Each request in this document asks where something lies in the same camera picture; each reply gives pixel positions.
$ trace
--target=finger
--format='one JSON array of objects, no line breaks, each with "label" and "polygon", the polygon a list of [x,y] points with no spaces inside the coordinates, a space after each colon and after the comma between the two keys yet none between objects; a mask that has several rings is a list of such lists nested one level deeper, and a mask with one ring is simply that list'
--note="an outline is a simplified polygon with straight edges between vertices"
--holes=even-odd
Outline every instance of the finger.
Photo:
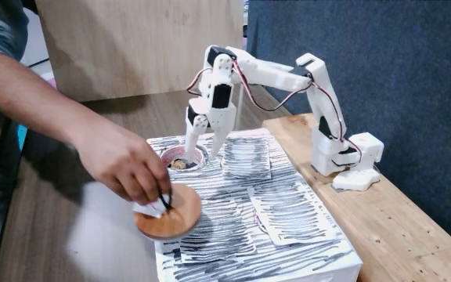
[{"label": "finger", "polygon": [[146,165],[150,172],[154,175],[157,185],[160,187],[162,193],[170,193],[171,183],[170,175],[167,168],[164,166],[163,161],[154,153],[150,151],[147,154]]},{"label": "finger", "polygon": [[117,179],[123,186],[124,190],[128,193],[132,201],[136,201],[141,205],[149,204],[146,192],[144,192],[144,189],[137,182],[137,179],[135,179],[134,175],[127,173],[119,175]]},{"label": "finger", "polygon": [[146,192],[149,202],[156,201],[158,196],[156,179],[144,164],[135,170],[135,178]]},{"label": "finger", "polygon": [[105,179],[104,181],[101,181],[103,184],[105,184],[109,189],[111,189],[113,192],[115,192],[119,197],[122,197],[126,201],[131,201],[132,199],[126,193],[126,191],[123,189],[123,186],[116,178],[110,178]]}]

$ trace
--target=wooden bench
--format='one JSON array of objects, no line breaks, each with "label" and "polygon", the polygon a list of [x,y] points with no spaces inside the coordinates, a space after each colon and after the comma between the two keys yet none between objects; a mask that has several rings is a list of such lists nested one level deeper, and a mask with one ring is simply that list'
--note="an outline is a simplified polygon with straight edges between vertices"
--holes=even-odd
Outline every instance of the wooden bench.
[{"label": "wooden bench", "polygon": [[363,260],[359,281],[451,281],[451,236],[394,184],[381,176],[367,191],[338,193],[332,178],[312,168],[312,114],[267,120],[263,126],[357,250]]}]

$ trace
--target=white robotic arm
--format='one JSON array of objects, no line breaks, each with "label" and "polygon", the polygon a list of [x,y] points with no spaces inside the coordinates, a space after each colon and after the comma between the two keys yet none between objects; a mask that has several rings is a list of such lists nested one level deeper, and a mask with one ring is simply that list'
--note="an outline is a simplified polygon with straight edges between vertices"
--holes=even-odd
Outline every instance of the white robotic arm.
[{"label": "white robotic arm", "polygon": [[211,156],[214,157],[233,130],[236,107],[231,102],[235,84],[243,83],[253,103],[248,83],[290,91],[282,105],[297,92],[306,90],[317,126],[312,131],[312,166],[322,175],[342,172],[334,186],[364,190],[378,181],[373,163],[380,161],[384,144],[369,133],[345,139],[346,126],[325,63],[306,53],[296,60],[297,69],[254,58],[232,47],[210,46],[204,57],[201,97],[189,101],[186,109],[186,152],[191,154],[197,138],[211,127],[215,132]]}]

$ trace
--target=human hand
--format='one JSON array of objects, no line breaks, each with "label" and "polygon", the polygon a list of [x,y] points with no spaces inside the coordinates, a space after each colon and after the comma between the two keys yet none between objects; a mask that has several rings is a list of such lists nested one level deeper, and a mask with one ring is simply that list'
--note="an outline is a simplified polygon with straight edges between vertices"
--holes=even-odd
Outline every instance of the human hand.
[{"label": "human hand", "polygon": [[159,187],[170,193],[168,170],[145,139],[106,121],[90,126],[75,142],[82,164],[95,180],[127,201],[148,204]]}]

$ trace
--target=black and white pattern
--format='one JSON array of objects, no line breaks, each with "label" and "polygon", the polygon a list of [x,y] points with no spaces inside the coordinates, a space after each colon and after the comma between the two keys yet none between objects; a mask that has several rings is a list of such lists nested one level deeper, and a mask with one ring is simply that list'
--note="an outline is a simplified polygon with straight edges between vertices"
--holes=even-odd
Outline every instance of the black and white pattern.
[{"label": "black and white pattern", "polygon": [[222,172],[227,178],[271,179],[269,141],[266,138],[228,138]]},{"label": "black and white pattern", "polygon": [[236,203],[202,201],[201,218],[191,234],[180,240],[182,262],[213,262],[256,252]]},{"label": "black and white pattern", "polygon": [[[206,150],[210,150],[212,137],[212,134],[203,135],[198,144]],[[238,138],[266,140],[271,163],[271,179],[237,179],[224,176],[221,168],[221,156],[226,155],[224,150],[219,152],[215,160],[207,160],[207,164],[203,168],[192,171],[170,171],[170,176],[172,182],[185,183],[200,195],[202,215],[205,218],[203,227],[220,226],[221,220],[228,220],[232,215],[234,222],[244,226],[244,231],[248,233],[251,241],[232,239],[220,242],[222,246],[217,249],[215,247],[218,247],[218,244],[214,244],[213,241],[213,238],[216,237],[215,234],[197,235],[201,228],[198,226],[189,236],[181,240],[165,243],[155,242],[159,280],[178,282],[280,281],[310,277],[312,274],[326,273],[332,269],[357,267],[359,270],[361,264],[359,257],[322,204],[321,208],[316,204],[316,210],[322,214],[322,220],[327,222],[328,230],[325,232],[336,234],[333,239],[322,237],[319,241],[307,244],[276,245],[268,234],[261,231],[255,216],[261,212],[255,211],[254,204],[252,204],[255,199],[250,198],[249,190],[256,191],[258,187],[263,186],[283,187],[292,183],[300,190],[307,190],[309,195],[314,192],[305,184],[304,179],[294,169],[280,145],[266,129],[231,132],[229,137],[225,145],[231,139]],[[156,152],[162,152],[171,146],[181,145],[184,138],[182,136],[164,137],[150,139],[149,142]],[[227,206],[224,214],[218,211],[210,212],[210,210],[220,209],[223,206]],[[193,238],[192,243],[199,244],[200,247],[190,248],[191,240],[186,238]],[[254,251],[237,252],[231,255],[236,248],[254,249]],[[200,253],[203,256],[198,258],[194,255],[195,258],[193,258],[193,253]],[[188,259],[202,259],[202,262],[186,263]],[[352,277],[343,281],[352,281]]]},{"label": "black and white pattern", "polygon": [[341,238],[316,194],[302,182],[270,182],[248,188],[250,199],[276,245]]}]

